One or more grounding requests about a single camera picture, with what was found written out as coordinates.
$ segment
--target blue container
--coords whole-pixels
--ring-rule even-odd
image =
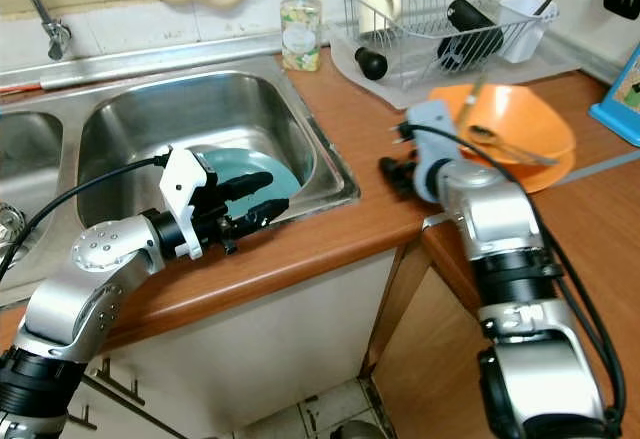
[[[589,115],[640,147],[640,44],[604,101],[589,108]]]

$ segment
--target faucet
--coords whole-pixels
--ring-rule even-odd
[[[40,14],[42,27],[49,36],[49,57],[54,61],[59,61],[69,46],[71,30],[63,25],[60,19],[51,18],[42,0],[31,0],[31,3]]]

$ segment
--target spoon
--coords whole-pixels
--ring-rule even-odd
[[[513,157],[521,164],[540,164],[543,166],[553,166],[558,164],[556,159],[541,156],[540,154],[509,144],[505,142],[498,133],[489,128],[478,126],[477,124],[469,127],[469,136],[473,142],[500,149],[502,152]]]

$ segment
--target kitchen counter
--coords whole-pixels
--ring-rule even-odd
[[[396,136],[389,131],[403,120],[403,113],[343,78],[327,49],[323,59],[318,73],[290,72],[289,77],[351,166],[362,190],[360,201],[245,238],[238,253],[229,257],[216,248],[196,262],[176,261],[131,296],[106,348],[184,326],[405,244],[420,236],[425,216],[439,212],[417,199],[400,200],[378,172],[378,158],[406,157],[409,151],[406,144],[393,145]],[[576,169],[636,151],[587,116],[588,106],[606,91],[594,79],[572,72],[530,86],[574,130]],[[634,331],[640,322],[640,286],[633,279],[640,269],[640,239],[634,233],[640,221],[640,188],[634,190],[629,182],[639,173],[640,163],[631,162],[534,196],[610,326],[627,365],[630,389],[640,386],[640,372],[631,368],[640,357]],[[451,289],[474,311],[479,300],[453,226],[429,228],[421,238]],[[23,312],[19,306],[0,314],[3,347],[10,344]],[[634,429],[640,422],[640,401],[635,403],[626,421]]]

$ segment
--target black cable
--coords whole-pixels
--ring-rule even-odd
[[[597,334],[596,334],[596,331],[594,331],[593,326],[585,316],[584,312],[581,310],[578,301],[573,296],[571,290],[567,287],[566,283],[564,282],[564,279],[562,277],[556,278],[556,282],[558,283],[558,286],[560,287],[560,290],[563,296],[567,300],[567,304],[571,308],[572,312],[576,315],[578,322],[580,323],[582,328],[587,333],[587,336],[589,337],[589,340],[593,344],[593,347],[595,348],[596,353],[598,354],[598,357],[600,358],[600,360],[602,361],[602,363],[604,364],[607,370],[607,375],[609,376],[609,380],[611,382],[613,395],[614,395],[613,406],[608,408],[608,411],[607,411],[611,417],[608,417],[607,420],[610,421],[610,424],[613,423],[614,425],[615,430],[613,431],[613,434],[616,435],[615,437],[618,437],[619,435],[621,435],[620,425],[624,417],[627,397],[626,397],[626,385],[624,381],[624,373],[622,371],[620,359],[617,355],[613,342],[611,341],[611,337],[609,336],[609,333],[604,325],[604,322],[602,321],[602,318],[600,317],[600,314],[598,313],[595,305],[591,301],[591,298],[589,297],[589,294],[587,293],[587,290],[582,280],[580,279],[580,276],[576,272],[575,268],[573,267],[573,264],[571,264],[571,261],[569,260],[568,256],[566,255],[566,253],[564,252],[564,250],[562,249],[562,247],[560,246],[556,238],[553,236],[553,234],[551,234],[551,231],[542,220],[542,217],[538,211],[538,208],[536,207],[534,202],[531,200],[531,197],[529,196],[529,194],[527,194],[522,184],[520,184],[520,182],[516,179],[516,177],[513,174],[511,174],[511,172],[509,172],[502,164],[498,163],[495,159],[493,159],[489,154],[485,153],[484,151],[474,146],[473,144],[470,144],[467,141],[460,139],[456,135],[449,134],[448,132],[442,131],[434,127],[420,126],[420,125],[413,125],[413,124],[406,124],[406,123],[399,126],[398,130],[400,134],[403,136],[403,139],[407,139],[407,140],[412,139],[413,138],[412,131],[417,130],[417,131],[429,132],[432,134],[445,137],[453,142],[456,142],[457,144],[467,147],[468,149],[473,151],[475,154],[480,156],[482,159],[487,161],[489,164],[491,164],[491,166],[495,167],[507,180],[515,183],[523,192],[523,194],[527,198],[527,201],[529,202],[529,205],[536,218],[536,221],[538,222],[538,226],[540,227],[542,238],[545,245],[549,247],[549,250],[555,251],[555,253],[558,255],[558,258],[560,259],[560,262],[562,263],[565,271],[567,272],[567,275],[569,276],[576,290],[578,291],[578,295],[580,296],[583,303],[585,304],[587,313],[589,314],[589,317],[593,322],[593,326],[595,326],[595,329],[597,330]]]
[[[148,159],[142,159],[140,161],[132,162],[131,164],[127,164],[126,166],[119,167],[118,169],[109,171],[106,174],[90,179],[87,182],[80,184],[72,189],[69,189],[68,191],[62,193],[61,195],[53,199],[51,202],[49,202],[49,204],[47,204],[40,211],[38,211],[31,218],[29,222],[27,222],[25,228],[20,232],[20,234],[18,234],[18,237],[16,237],[15,241],[13,241],[9,246],[9,248],[7,249],[4,255],[4,259],[2,260],[2,263],[0,263],[0,282],[2,281],[2,278],[7,273],[7,271],[9,270],[9,266],[14,256],[16,255],[16,253],[18,252],[18,250],[20,249],[24,241],[27,239],[27,237],[29,237],[29,234],[31,234],[31,232],[33,232],[33,230],[36,227],[38,227],[38,224],[40,224],[40,222],[42,222],[42,220],[45,217],[47,217],[60,204],[64,203],[68,199],[71,199],[73,196],[81,193],[82,191],[89,189],[90,187],[95,186],[96,184],[99,184],[100,182],[106,181],[107,179],[111,179],[112,177],[115,177],[115,176],[119,176],[121,174],[124,174],[125,172],[133,171],[134,169],[138,169],[144,166],[149,166],[152,164],[156,166],[164,167],[167,165],[168,159],[169,159],[169,154],[165,154],[163,156],[155,156],[155,157],[150,157]]]

